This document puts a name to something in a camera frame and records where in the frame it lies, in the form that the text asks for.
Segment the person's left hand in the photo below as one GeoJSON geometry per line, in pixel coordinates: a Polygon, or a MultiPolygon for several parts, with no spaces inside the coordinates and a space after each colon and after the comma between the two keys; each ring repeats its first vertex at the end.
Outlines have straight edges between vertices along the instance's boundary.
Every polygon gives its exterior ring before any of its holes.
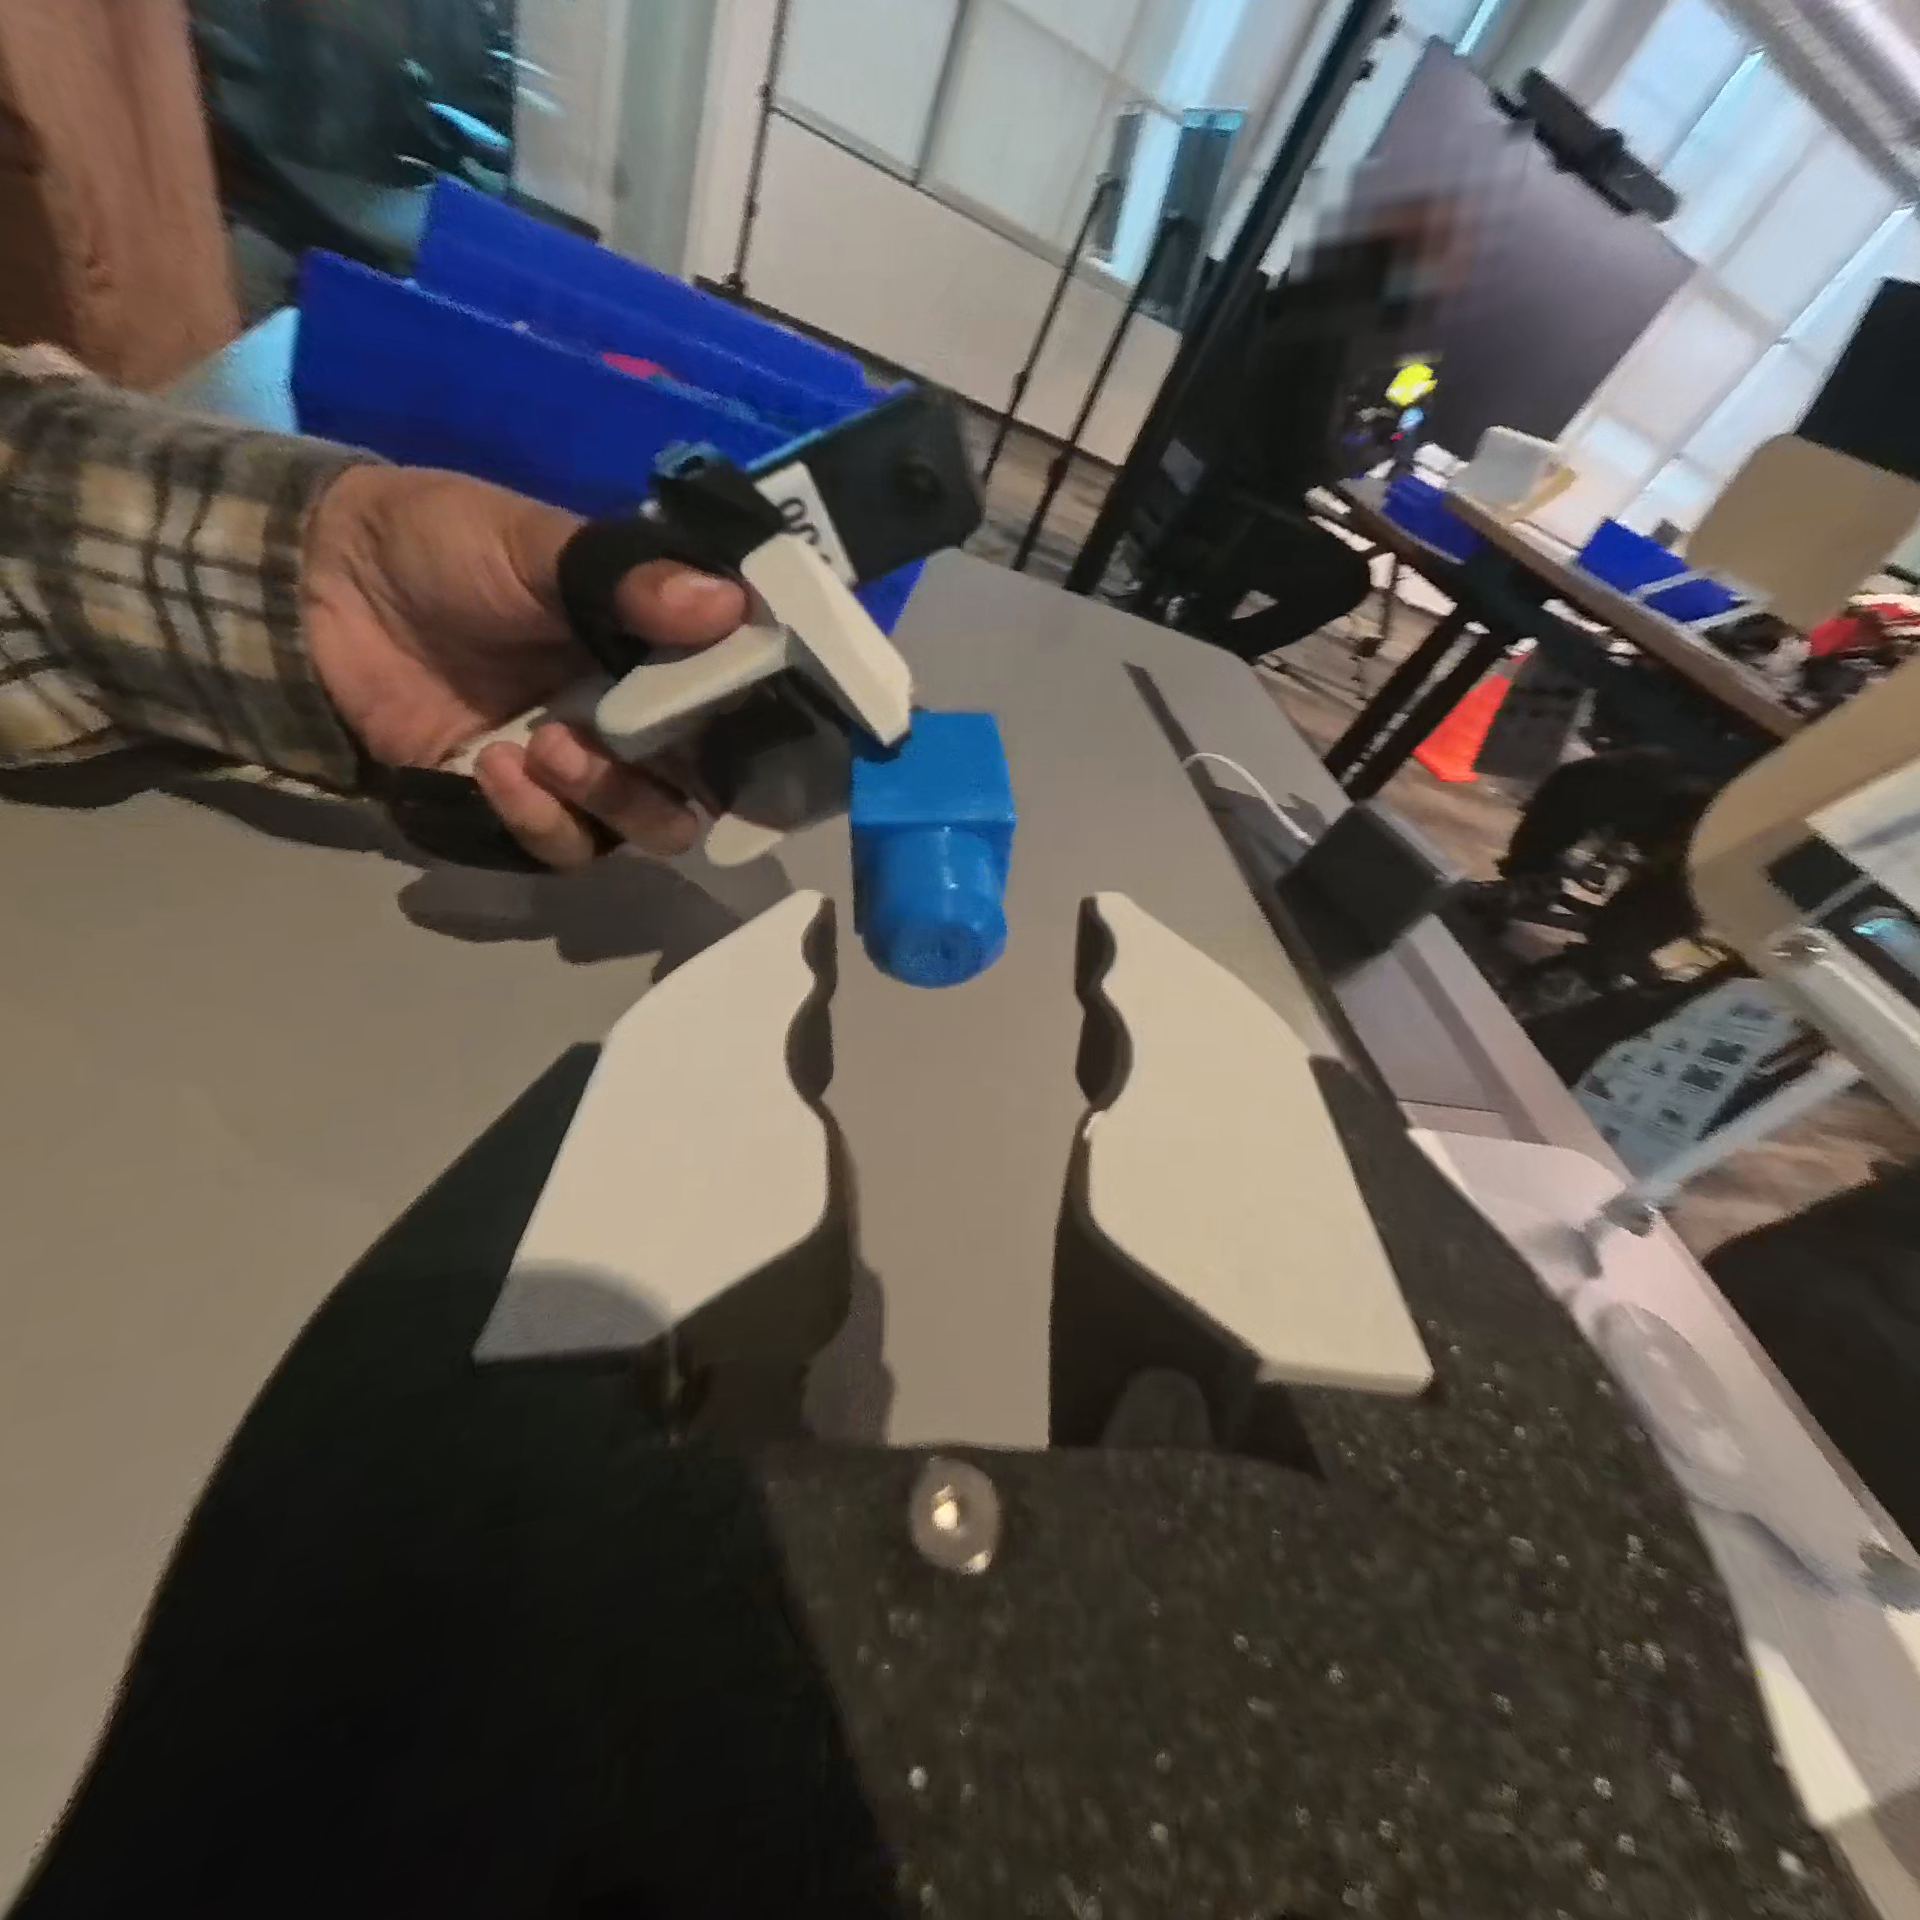
{"type": "Polygon", "coordinates": [[[681,855],[708,801],[684,755],[631,766],[562,721],[506,737],[587,676],[557,575],[578,526],[455,470],[357,463],[305,538],[307,646],[357,743],[383,766],[471,757],[492,813],[554,871],[595,862],[599,829],[681,855]]]}

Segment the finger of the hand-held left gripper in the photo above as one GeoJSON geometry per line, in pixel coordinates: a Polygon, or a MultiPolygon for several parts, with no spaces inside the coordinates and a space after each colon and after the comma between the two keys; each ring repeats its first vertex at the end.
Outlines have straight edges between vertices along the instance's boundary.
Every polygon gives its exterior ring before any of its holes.
{"type": "Polygon", "coordinates": [[[881,747],[897,747],[914,717],[908,663],[874,614],[803,539],[766,539],[740,563],[756,611],[780,636],[783,666],[881,747]]]}

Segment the large dark screen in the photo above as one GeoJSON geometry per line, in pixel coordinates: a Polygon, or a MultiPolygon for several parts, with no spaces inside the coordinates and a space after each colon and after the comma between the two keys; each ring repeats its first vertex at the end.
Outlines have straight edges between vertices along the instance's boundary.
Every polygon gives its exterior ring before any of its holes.
{"type": "Polygon", "coordinates": [[[1347,215],[1399,246],[1388,338],[1435,372],[1423,441],[1556,441],[1691,275],[1675,191],[1531,69],[1498,92],[1428,38],[1347,215]]]}

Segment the printed paper sheet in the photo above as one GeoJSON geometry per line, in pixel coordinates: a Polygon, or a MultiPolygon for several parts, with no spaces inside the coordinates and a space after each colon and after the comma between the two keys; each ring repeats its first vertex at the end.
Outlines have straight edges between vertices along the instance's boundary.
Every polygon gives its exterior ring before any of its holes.
{"type": "Polygon", "coordinates": [[[1606,1047],[1575,1081],[1575,1105],[1621,1165],[1649,1177],[1827,1053],[1825,1036],[1770,982],[1733,977],[1606,1047]]]}

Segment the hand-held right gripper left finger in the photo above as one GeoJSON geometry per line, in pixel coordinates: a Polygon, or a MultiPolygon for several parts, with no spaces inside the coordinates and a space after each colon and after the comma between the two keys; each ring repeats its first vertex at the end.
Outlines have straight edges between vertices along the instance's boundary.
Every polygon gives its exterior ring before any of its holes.
{"type": "Polygon", "coordinates": [[[849,1321],[837,916],[801,889],[615,1019],[473,1341],[484,1370],[626,1363],[803,1404],[849,1321]]]}

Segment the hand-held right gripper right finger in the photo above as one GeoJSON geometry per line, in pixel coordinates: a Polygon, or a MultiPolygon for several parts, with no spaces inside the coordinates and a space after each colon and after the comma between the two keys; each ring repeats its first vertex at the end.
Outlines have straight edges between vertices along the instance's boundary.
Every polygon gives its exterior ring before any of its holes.
{"type": "Polygon", "coordinates": [[[1124,893],[1079,908],[1069,1195],[1095,1246],[1285,1385],[1420,1396],[1433,1359],[1294,1022],[1124,893]]]}

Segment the white box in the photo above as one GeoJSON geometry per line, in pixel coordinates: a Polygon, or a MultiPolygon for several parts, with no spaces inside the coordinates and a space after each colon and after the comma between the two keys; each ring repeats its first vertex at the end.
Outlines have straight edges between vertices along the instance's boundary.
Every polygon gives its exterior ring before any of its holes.
{"type": "Polygon", "coordinates": [[[1451,473],[1446,491],[1501,522],[1525,522],[1571,491],[1575,477],[1554,441],[1495,423],[1479,436],[1474,455],[1451,473]]]}

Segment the person's left forearm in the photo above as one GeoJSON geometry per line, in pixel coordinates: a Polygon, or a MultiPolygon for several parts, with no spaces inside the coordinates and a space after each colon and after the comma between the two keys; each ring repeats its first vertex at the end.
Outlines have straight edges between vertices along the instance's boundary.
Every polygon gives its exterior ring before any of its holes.
{"type": "Polygon", "coordinates": [[[363,460],[3,349],[3,766],[123,753],[349,796],[365,757],[305,636],[305,539],[363,460]]]}

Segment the wooden office desk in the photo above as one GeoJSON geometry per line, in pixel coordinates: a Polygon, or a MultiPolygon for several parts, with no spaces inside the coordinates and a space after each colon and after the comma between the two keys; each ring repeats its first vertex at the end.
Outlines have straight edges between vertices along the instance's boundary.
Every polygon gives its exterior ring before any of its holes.
{"type": "Polygon", "coordinates": [[[1746,767],[1809,725],[1763,676],[1469,498],[1455,495],[1451,509],[1479,546],[1451,561],[1386,514],[1383,482],[1343,482],[1335,495],[1347,533],[1450,601],[1323,757],[1350,801],[1383,794],[1501,650],[1521,642],[1589,689],[1596,714],[1628,741],[1684,753],[1715,775],[1746,767]]]}

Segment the brown cabinet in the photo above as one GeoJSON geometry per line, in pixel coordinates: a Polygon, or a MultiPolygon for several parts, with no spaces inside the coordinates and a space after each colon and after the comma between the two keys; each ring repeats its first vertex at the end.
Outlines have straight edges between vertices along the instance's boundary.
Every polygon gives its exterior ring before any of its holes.
{"type": "Polygon", "coordinates": [[[243,317],[181,2],[3,4],[3,338],[157,394],[243,317]]]}

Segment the orange traffic cone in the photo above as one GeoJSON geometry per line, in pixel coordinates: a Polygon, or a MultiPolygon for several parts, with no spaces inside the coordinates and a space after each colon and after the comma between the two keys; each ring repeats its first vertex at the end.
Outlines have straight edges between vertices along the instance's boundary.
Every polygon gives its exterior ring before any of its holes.
{"type": "Polygon", "coordinates": [[[1513,666],[1486,671],[1439,725],[1414,747],[1412,758],[1443,785],[1473,785],[1481,747],[1513,683],[1513,666]]]}

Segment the blue one-stud toy block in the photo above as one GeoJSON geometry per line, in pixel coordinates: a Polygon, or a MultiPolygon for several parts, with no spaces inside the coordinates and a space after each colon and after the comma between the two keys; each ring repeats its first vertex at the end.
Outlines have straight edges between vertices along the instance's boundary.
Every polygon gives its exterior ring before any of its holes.
{"type": "Polygon", "coordinates": [[[860,750],[849,834],[853,925],[878,971],[949,989],[998,962],[1018,805],[991,714],[917,709],[903,743],[860,750]]]}

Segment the white tablet stand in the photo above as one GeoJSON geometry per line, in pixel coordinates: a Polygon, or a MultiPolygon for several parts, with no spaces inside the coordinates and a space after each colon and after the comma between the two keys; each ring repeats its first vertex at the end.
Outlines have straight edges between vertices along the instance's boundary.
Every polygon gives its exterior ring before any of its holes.
{"type": "Polygon", "coordinates": [[[1733,1598],[1809,1818],[1882,1916],[1915,1916],[1915,1548],[1845,1470],[1662,1222],[1619,1228],[1612,1159],[1439,929],[1394,959],[1409,1043],[1446,1095],[1405,1101],[1435,1165],[1522,1254],[1621,1382],[1733,1598]]]}

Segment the black bag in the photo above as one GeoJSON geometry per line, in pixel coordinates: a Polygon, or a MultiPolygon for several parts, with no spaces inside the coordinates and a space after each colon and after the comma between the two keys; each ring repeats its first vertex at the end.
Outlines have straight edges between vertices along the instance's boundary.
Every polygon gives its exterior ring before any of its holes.
{"type": "Polygon", "coordinates": [[[1689,850],[1716,790],[1715,779],[1652,747],[1559,766],[1525,805],[1498,865],[1505,923],[1543,923],[1564,899],[1572,855],[1590,857],[1612,889],[1577,919],[1559,958],[1596,993],[1638,986],[1654,953],[1699,932],[1689,850]]]}

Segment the blue plastic bin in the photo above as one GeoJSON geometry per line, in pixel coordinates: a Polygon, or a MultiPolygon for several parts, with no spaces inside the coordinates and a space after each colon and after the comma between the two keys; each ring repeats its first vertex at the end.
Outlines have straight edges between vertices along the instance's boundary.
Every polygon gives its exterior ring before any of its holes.
{"type": "MultiPolygon", "coordinates": [[[[843,353],[452,177],[422,196],[406,273],[309,252],[297,285],[301,431],[578,522],[638,508],[673,451],[751,468],[921,388],[885,388],[843,353]]],[[[921,564],[860,587],[885,631],[921,564]]]]}
{"type": "Polygon", "coordinates": [[[1597,522],[1583,546],[1577,548],[1572,564],[1621,594],[1658,591],[1662,583],[1677,581],[1689,571],[1683,555],[1619,518],[1597,522]]]}

